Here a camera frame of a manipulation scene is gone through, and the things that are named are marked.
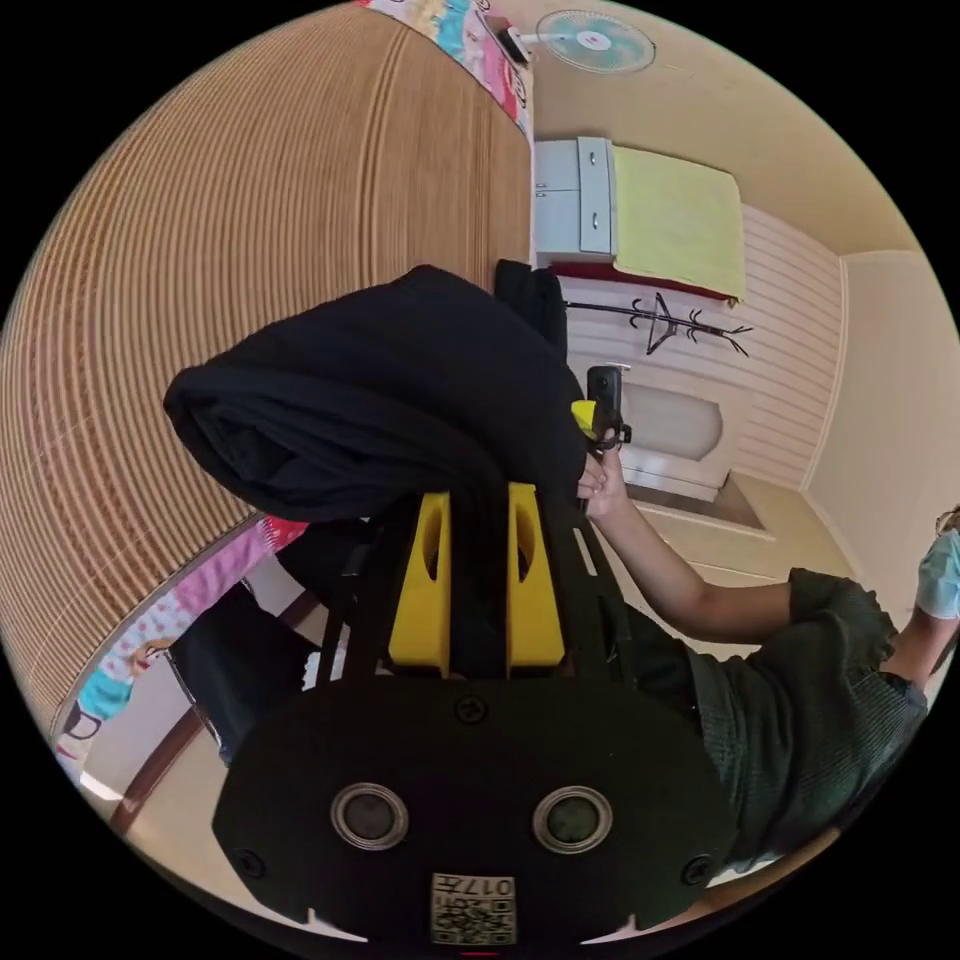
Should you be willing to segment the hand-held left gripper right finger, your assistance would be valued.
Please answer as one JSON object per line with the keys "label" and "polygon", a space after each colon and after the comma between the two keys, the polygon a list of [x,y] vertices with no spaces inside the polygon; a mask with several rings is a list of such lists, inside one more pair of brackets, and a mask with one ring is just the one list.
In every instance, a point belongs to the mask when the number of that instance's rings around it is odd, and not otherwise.
{"label": "hand-held left gripper right finger", "polygon": [[564,657],[547,542],[534,486],[508,485],[507,673],[552,669]]}

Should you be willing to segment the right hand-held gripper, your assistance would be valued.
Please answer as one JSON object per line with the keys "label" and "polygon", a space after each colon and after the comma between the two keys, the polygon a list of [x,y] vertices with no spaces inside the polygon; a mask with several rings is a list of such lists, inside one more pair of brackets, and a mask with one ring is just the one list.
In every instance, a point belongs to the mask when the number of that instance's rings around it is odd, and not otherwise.
{"label": "right hand-held gripper", "polygon": [[607,452],[619,450],[632,441],[632,427],[623,422],[607,425],[603,428],[595,427],[596,402],[594,400],[578,400],[571,404],[571,412],[580,431],[592,441],[593,452]]}

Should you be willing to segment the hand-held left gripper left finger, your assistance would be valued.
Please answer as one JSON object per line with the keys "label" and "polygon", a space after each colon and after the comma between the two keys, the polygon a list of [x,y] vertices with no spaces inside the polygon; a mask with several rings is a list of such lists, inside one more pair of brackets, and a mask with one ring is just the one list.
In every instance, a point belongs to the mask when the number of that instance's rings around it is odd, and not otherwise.
{"label": "hand-held left gripper left finger", "polygon": [[447,493],[423,496],[400,588],[388,653],[395,668],[449,674],[451,511]]}

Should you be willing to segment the person's right hand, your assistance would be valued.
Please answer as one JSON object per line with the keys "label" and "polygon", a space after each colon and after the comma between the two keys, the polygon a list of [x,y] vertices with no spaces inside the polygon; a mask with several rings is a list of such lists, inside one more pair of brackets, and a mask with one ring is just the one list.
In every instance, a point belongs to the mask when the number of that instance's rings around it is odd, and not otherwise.
{"label": "person's right hand", "polygon": [[614,516],[631,506],[617,448],[589,453],[578,481],[577,497],[594,521]]}

